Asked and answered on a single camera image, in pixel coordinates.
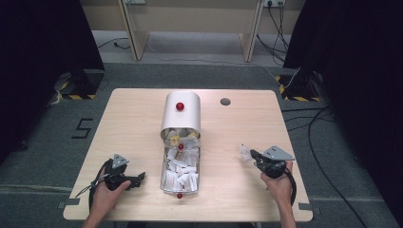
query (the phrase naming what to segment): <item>wooden desk panel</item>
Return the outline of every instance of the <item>wooden desk panel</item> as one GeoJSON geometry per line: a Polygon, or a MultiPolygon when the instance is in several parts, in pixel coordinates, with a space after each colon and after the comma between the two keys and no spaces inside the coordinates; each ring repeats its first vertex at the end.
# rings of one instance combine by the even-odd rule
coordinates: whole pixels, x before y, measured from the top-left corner
{"type": "MultiPolygon", "coordinates": [[[[163,141],[160,138],[166,95],[175,89],[116,89],[105,113],[71,198],[88,186],[101,165],[114,153],[128,158],[128,176],[146,172],[140,188],[120,197],[109,220],[148,221],[277,221],[278,208],[265,190],[260,171],[239,153],[242,143],[263,151],[273,144],[294,154],[282,119],[276,94],[268,90],[191,89],[201,97],[200,189],[194,195],[177,199],[160,189],[163,141]],[[220,99],[231,100],[229,106],[220,99]]],[[[294,164],[297,221],[312,219],[311,211],[298,204],[309,203],[294,164]]],[[[88,192],[79,205],[65,209],[66,219],[85,219],[88,192]]]]}

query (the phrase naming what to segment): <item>red ball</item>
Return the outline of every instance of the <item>red ball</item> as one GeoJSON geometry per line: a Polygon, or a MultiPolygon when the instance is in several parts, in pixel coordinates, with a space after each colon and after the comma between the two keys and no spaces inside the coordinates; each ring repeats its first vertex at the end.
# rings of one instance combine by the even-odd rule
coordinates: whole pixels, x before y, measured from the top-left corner
{"type": "Polygon", "coordinates": [[[177,103],[177,110],[182,111],[184,109],[184,104],[183,103],[177,103]]]}

